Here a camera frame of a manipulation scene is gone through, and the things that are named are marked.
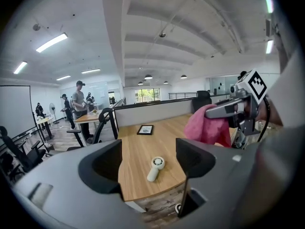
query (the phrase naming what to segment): wooden table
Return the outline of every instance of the wooden table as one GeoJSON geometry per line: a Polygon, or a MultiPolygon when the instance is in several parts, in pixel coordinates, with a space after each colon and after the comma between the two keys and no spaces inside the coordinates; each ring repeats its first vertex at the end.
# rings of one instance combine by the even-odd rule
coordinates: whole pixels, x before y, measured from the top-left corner
{"type": "MultiPolygon", "coordinates": [[[[74,120],[74,123],[76,124],[77,128],[79,130],[81,130],[81,124],[92,123],[93,122],[95,130],[96,130],[96,128],[97,128],[96,122],[99,122],[99,116],[100,116],[101,112],[102,112],[102,109],[98,110],[96,114],[85,114],[82,117],[78,118],[77,120],[74,120]]],[[[81,142],[82,142],[82,144],[84,146],[87,146],[87,142],[86,142],[82,132],[80,134],[81,134],[81,142]]]]}
{"type": "Polygon", "coordinates": [[[120,127],[118,139],[122,140],[123,160],[119,183],[125,202],[155,196],[185,182],[185,174],[176,159],[176,138],[185,138],[183,130],[191,115],[145,123],[154,125],[153,135],[137,135],[141,125],[120,127]],[[154,182],[149,182],[151,160],[156,156],[164,158],[165,168],[154,182]]]}
{"type": "Polygon", "coordinates": [[[41,126],[40,126],[40,125],[43,124],[43,123],[45,123],[46,129],[47,129],[47,132],[48,132],[48,135],[49,135],[49,140],[50,140],[50,139],[52,139],[52,138],[54,137],[54,136],[52,135],[52,133],[51,133],[51,130],[50,130],[49,124],[48,124],[49,121],[52,122],[52,119],[53,119],[53,117],[51,117],[51,118],[44,118],[44,119],[41,119],[41,120],[36,121],[36,124],[39,126],[39,129],[40,129],[40,132],[41,132],[41,135],[42,135],[44,141],[46,140],[46,138],[45,138],[44,135],[43,135],[43,132],[42,132],[42,129],[41,129],[41,126]]]}

